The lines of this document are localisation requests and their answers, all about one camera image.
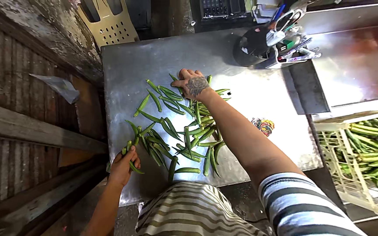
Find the tattooed hand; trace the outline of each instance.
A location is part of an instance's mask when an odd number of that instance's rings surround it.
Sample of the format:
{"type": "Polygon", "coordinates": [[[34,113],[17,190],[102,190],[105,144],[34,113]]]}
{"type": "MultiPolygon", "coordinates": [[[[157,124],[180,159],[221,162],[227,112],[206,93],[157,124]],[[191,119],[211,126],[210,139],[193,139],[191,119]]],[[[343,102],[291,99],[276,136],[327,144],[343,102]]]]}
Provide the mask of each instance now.
{"type": "Polygon", "coordinates": [[[181,69],[179,79],[173,81],[171,86],[182,87],[185,97],[202,101],[206,90],[211,90],[210,85],[200,71],[181,69]]]}

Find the plastic bag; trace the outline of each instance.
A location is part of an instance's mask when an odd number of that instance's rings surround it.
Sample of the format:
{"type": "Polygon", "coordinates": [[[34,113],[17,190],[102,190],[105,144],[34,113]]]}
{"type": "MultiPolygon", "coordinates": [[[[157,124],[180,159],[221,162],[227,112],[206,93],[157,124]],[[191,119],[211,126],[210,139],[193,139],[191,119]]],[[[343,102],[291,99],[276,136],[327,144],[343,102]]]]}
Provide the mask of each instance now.
{"type": "Polygon", "coordinates": [[[78,100],[80,91],[76,90],[71,82],[66,79],[56,76],[38,76],[29,74],[35,78],[38,78],[49,85],[53,90],[60,94],[69,104],[73,104],[78,100]]]}

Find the forearm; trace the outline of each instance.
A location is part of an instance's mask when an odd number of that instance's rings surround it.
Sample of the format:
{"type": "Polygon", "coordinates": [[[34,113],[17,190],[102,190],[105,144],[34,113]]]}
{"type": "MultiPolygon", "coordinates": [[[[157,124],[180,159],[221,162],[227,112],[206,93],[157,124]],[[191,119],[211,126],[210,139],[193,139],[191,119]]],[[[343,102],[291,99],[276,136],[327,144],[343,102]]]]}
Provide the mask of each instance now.
{"type": "Polygon", "coordinates": [[[202,103],[213,116],[227,147],[256,185],[276,173],[302,174],[279,148],[215,91],[206,89],[204,92],[202,103]]]}
{"type": "Polygon", "coordinates": [[[84,235],[105,236],[115,227],[122,189],[113,184],[106,185],[84,235]]]}

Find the white plastic crate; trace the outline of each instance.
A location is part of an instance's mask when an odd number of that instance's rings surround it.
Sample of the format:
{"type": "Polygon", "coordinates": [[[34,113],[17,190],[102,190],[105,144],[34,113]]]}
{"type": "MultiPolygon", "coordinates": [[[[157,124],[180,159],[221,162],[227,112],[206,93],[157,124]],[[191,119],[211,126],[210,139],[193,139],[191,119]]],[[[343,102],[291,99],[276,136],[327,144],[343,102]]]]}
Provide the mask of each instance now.
{"type": "Polygon", "coordinates": [[[378,118],[378,114],[354,117],[339,123],[316,123],[315,127],[325,162],[340,198],[378,214],[378,188],[372,181],[363,178],[344,131],[350,123],[374,118],[378,118]],[[342,162],[335,153],[337,148],[343,154],[346,160],[343,164],[349,166],[350,174],[342,172],[342,162]]]}

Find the corrugated metal wall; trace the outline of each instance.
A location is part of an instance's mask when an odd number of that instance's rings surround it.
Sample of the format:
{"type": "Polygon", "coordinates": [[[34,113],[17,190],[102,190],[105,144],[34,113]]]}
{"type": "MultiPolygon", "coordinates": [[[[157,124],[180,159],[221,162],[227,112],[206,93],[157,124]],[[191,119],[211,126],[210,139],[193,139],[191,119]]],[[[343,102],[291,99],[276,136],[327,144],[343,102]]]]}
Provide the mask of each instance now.
{"type": "MultiPolygon", "coordinates": [[[[0,106],[79,132],[76,110],[29,73],[70,75],[0,30],[0,106]]],[[[59,148],[0,138],[0,201],[58,172],[59,148]]]]}

